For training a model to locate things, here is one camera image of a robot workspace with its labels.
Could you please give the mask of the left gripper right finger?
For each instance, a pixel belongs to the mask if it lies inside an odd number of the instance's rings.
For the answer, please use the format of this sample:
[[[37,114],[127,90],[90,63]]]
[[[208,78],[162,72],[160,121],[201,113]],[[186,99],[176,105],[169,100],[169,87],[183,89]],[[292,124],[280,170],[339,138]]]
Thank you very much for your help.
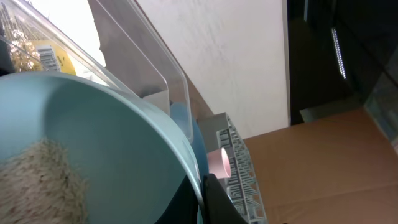
[[[203,178],[203,199],[206,224],[247,224],[214,174]]]

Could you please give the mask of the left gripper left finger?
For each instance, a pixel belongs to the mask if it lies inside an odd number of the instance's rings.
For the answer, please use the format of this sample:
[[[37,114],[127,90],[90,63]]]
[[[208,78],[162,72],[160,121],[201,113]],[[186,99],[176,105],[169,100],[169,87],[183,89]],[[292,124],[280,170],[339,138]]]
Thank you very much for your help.
[[[198,201],[187,176],[155,224],[197,224]]]

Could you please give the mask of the light blue rice bowl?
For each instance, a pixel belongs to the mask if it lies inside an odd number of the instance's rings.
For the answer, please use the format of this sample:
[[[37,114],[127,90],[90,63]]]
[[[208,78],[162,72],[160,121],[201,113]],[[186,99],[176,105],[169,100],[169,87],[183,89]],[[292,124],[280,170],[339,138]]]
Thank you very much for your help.
[[[1,162],[43,139],[87,180],[88,223],[156,223],[185,176],[203,204],[186,136],[134,95],[57,72],[3,76]]]

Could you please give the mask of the yellow green snack wrapper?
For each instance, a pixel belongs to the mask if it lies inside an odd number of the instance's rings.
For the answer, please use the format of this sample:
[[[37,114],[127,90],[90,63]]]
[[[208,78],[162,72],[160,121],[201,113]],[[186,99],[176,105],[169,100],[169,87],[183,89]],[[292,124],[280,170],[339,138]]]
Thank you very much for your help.
[[[76,75],[65,50],[49,40],[12,41],[9,54],[16,72],[56,71]]]

